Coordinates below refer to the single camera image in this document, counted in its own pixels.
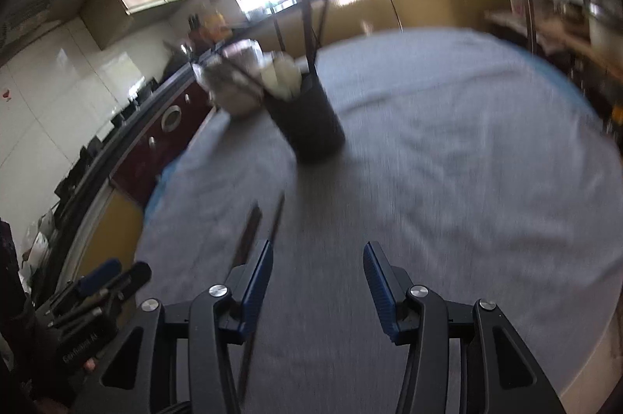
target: round table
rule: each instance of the round table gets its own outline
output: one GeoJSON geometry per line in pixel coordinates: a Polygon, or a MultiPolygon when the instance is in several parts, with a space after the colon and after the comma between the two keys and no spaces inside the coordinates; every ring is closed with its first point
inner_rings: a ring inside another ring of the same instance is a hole
{"type": "MultiPolygon", "coordinates": [[[[245,412],[393,412],[407,349],[382,333],[369,240],[447,300],[496,301],[562,391],[623,279],[621,163],[594,113],[553,69],[467,30],[338,43],[318,71],[345,148],[300,166],[265,112],[219,112],[145,224],[139,295],[167,304],[223,281],[254,201],[265,238],[284,191],[245,412]]],[[[451,365],[456,406],[454,351],[451,365]]]]}

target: black cup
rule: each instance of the black cup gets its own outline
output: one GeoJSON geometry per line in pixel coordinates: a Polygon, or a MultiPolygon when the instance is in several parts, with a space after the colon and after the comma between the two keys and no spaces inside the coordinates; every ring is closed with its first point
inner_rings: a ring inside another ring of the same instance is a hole
{"type": "Polygon", "coordinates": [[[264,105],[300,163],[320,163],[344,145],[344,130],[318,75],[303,74],[301,93],[284,101],[268,93],[264,105]]]}

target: white wall tile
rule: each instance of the white wall tile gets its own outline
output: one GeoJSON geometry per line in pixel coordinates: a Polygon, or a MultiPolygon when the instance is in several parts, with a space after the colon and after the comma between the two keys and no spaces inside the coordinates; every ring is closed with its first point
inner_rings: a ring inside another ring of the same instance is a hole
{"type": "Polygon", "coordinates": [[[7,66],[11,72],[15,73],[24,66],[31,64],[33,59],[36,59],[41,55],[43,51],[51,48],[56,43],[61,42],[63,39],[70,37],[69,31],[65,27],[58,27],[53,29],[49,33],[30,43],[20,52],[15,54],[8,62],[7,66]]]}
{"type": "Polygon", "coordinates": [[[0,165],[35,121],[6,67],[0,68],[0,165]],[[8,91],[10,99],[2,94],[8,91]]]}
{"type": "Polygon", "coordinates": [[[104,125],[97,131],[97,137],[103,142],[108,136],[108,133],[113,131],[114,125],[110,121],[104,123],[104,125]]]}
{"type": "Polygon", "coordinates": [[[80,17],[74,17],[71,21],[65,24],[65,27],[70,33],[75,33],[78,30],[83,30],[86,26],[80,17]]]}
{"type": "Polygon", "coordinates": [[[67,36],[54,40],[51,46],[33,57],[27,65],[14,71],[13,80],[30,110],[38,118],[58,96],[91,72],[76,42],[67,36]]]}
{"type": "Polygon", "coordinates": [[[100,50],[87,29],[73,33],[74,40],[105,86],[122,106],[128,91],[141,79],[160,79],[169,60],[163,40],[176,40],[171,25],[161,21],[100,50]]]}
{"type": "Polygon", "coordinates": [[[49,209],[54,189],[69,168],[41,125],[32,123],[0,167],[0,216],[11,225],[17,242],[28,224],[49,209]]]}
{"type": "Polygon", "coordinates": [[[48,136],[70,161],[78,158],[80,148],[88,144],[105,122],[80,91],[76,84],[58,96],[39,118],[48,136]]]}
{"type": "Polygon", "coordinates": [[[200,17],[216,14],[216,8],[212,6],[210,0],[186,0],[180,8],[169,16],[169,24],[180,39],[188,35],[190,30],[188,17],[192,14],[199,14],[200,17]]]}
{"type": "Polygon", "coordinates": [[[76,83],[76,94],[90,107],[103,124],[121,110],[121,106],[96,73],[76,83]]]}

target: shelf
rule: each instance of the shelf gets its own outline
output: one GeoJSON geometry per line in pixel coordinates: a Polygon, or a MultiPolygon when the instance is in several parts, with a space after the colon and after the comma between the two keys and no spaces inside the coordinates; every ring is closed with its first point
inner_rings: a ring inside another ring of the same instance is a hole
{"type": "MultiPolygon", "coordinates": [[[[486,12],[485,18],[497,25],[511,28],[524,36],[527,34],[525,21],[512,12],[486,12]]],[[[597,52],[591,42],[565,31],[563,21],[558,17],[537,20],[537,42],[543,47],[546,54],[555,52],[556,47],[558,50],[560,48],[570,49],[591,60],[607,76],[623,83],[623,69],[597,52]]]]}

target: round cabinet handle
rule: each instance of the round cabinet handle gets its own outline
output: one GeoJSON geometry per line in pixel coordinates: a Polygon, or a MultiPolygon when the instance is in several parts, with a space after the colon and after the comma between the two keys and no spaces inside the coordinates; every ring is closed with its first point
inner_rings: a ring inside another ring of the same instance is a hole
{"type": "Polygon", "coordinates": [[[164,111],[164,114],[162,114],[160,127],[165,133],[170,133],[171,131],[176,130],[181,122],[182,109],[177,105],[172,105],[164,111]]]}

